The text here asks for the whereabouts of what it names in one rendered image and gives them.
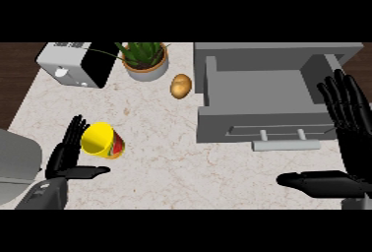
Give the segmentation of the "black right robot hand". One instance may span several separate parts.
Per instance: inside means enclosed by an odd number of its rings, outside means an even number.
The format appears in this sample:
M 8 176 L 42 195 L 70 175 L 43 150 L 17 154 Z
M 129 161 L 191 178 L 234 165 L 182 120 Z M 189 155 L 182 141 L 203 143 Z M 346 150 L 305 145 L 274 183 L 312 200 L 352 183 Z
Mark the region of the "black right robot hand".
M 276 182 L 313 198 L 372 199 L 372 108 L 350 75 L 340 69 L 318 84 L 336 127 L 346 171 L 284 173 Z

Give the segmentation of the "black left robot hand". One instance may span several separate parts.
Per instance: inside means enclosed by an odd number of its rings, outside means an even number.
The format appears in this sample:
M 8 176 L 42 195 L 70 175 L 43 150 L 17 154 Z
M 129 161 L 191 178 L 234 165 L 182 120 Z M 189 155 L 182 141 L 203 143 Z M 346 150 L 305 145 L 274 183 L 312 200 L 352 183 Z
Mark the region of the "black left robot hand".
M 46 164 L 46 179 L 93 179 L 111 171 L 108 166 L 79 165 L 82 136 L 89 128 L 86 119 L 76 115 L 71 119 L 61 143 L 55 146 Z

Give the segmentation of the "brown potato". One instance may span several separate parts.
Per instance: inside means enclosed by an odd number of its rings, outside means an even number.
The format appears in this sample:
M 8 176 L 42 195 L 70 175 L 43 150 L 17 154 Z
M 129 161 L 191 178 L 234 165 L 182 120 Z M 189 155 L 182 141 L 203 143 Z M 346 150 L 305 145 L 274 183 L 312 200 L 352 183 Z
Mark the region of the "brown potato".
M 191 78 L 185 74 L 179 74 L 172 81 L 170 86 L 172 95 L 178 99 L 182 99 L 191 92 L 191 90 L 192 90 Z

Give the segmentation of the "grey open drawer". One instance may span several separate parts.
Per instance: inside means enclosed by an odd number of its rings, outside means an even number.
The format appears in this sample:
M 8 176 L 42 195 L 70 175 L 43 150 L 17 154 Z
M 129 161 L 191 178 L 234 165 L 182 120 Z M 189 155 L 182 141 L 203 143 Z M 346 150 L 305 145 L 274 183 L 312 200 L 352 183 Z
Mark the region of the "grey open drawer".
M 331 54 L 315 55 L 297 70 L 220 71 L 206 63 L 206 105 L 198 108 L 200 143 L 272 140 L 333 140 L 336 132 L 318 83 L 340 68 Z

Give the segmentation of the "grey cabinet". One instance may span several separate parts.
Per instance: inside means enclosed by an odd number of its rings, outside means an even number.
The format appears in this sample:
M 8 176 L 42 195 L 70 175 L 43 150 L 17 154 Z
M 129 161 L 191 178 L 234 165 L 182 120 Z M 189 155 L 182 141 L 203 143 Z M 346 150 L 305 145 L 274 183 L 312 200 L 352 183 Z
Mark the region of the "grey cabinet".
M 344 65 L 362 48 L 361 42 L 195 42 L 195 93 L 204 92 L 209 56 L 219 71 L 300 70 L 313 55 L 333 54 Z

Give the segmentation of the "pale grey rounded object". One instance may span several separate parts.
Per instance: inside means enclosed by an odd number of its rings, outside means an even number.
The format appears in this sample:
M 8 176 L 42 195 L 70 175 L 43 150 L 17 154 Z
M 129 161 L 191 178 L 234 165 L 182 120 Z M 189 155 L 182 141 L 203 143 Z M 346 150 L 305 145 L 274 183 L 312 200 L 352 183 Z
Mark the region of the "pale grey rounded object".
M 0 129 L 0 206 L 12 201 L 34 183 L 42 163 L 40 144 Z

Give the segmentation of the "yellow cup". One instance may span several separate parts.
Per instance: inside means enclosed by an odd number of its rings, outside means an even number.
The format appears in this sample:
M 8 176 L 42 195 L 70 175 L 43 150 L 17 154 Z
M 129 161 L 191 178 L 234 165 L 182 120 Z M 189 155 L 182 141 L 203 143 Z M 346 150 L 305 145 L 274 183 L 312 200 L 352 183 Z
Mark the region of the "yellow cup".
M 82 149 L 86 154 L 116 159 L 126 151 L 126 142 L 107 122 L 93 123 L 82 136 Z

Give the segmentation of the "potted green plant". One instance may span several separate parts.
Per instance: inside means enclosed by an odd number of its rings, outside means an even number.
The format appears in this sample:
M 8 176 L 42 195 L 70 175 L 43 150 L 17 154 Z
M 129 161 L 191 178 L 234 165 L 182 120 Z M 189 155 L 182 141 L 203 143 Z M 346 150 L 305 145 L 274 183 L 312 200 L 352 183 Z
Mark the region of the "potted green plant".
M 163 42 L 116 43 L 130 77 L 141 82 L 155 81 L 169 69 L 167 45 Z

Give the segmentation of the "white and black toaster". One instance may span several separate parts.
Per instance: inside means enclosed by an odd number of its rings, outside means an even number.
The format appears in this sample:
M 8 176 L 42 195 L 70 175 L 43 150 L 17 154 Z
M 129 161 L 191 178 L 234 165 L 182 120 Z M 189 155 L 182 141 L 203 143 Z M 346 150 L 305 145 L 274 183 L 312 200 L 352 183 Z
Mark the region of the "white and black toaster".
M 119 53 L 114 42 L 49 42 L 36 62 L 62 85 L 102 89 Z

